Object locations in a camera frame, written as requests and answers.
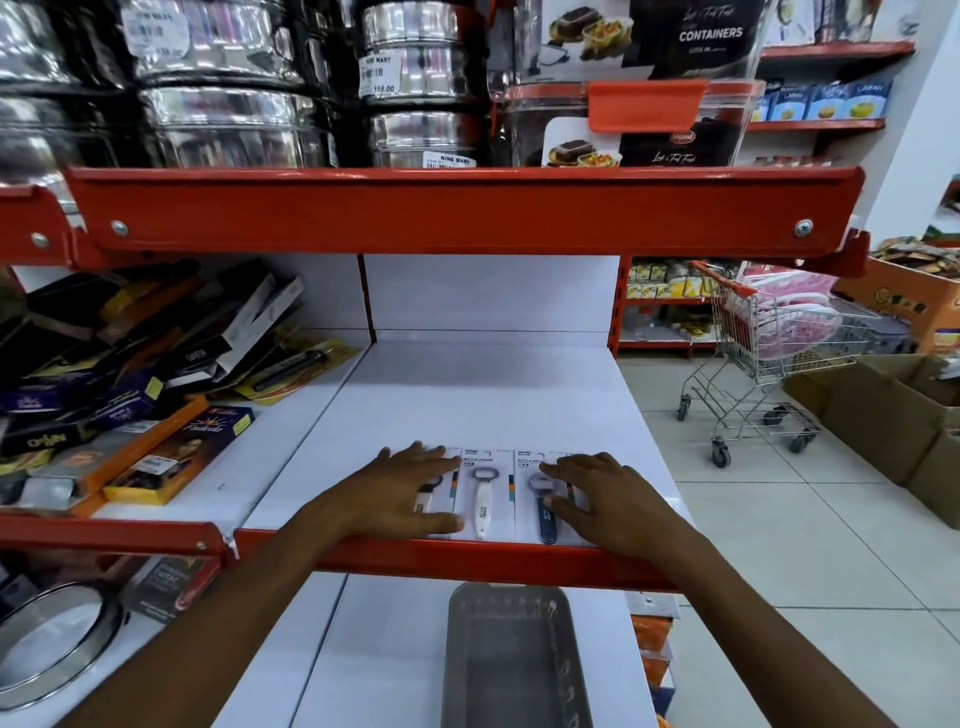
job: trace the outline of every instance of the blue product box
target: blue product box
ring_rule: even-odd
[[[869,81],[847,84],[846,119],[881,119],[890,96],[889,81]]]
[[[850,87],[847,84],[820,84],[813,87],[810,104],[806,109],[807,121],[836,121],[846,119],[847,98]]]
[[[809,101],[809,86],[784,86],[770,107],[769,121],[803,121]]]

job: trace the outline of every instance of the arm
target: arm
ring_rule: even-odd
[[[774,728],[896,728],[635,470],[605,452],[540,469],[589,498],[589,512],[551,498],[558,517],[598,546],[650,561],[677,585]]]
[[[420,485],[459,465],[459,458],[443,454],[443,448],[425,451],[420,443],[393,457],[384,449],[311,500],[58,728],[207,728],[317,560],[343,538],[416,538],[463,528],[453,514],[413,512]]]

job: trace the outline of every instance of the cart wheel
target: cart wheel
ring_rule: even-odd
[[[730,451],[723,440],[713,441],[713,464],[717,468],[726,468],[730,465]]]
[[[795,452],[798,455],[806,449],[806,446],[813,442],[813,438],[817,436],[816,432],[811,432],[807,430],[803,435],[797,435],[793,440],[790,441],[790,451]]]
[[[690,395],[680,396],[680,407],[677,409],[677,419],[683,422],[686,419],[686,413],[690,409]]]
[[[763,423],[768,427],[776,427],[783,422],[783,418],[786,417],[787,412],[789,412],[789,410],[786,407],[778,404],[769,412],[763,413]]]

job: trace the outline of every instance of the orange box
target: orange box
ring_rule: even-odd
[[[960,349],[960,280],[943,279],[885,260],[867,258],[863,278],[840,279],[835,293],[874,311],[911,322],[917,353]]]

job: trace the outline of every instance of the finger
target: finger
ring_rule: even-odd
[[[573,530],[584,535],[584,529],[589,528],[590,514],[582,511],[569,501],[568,498],[560,496],[547,496],[543,499],[543,504],[557,516],[573,526]]]

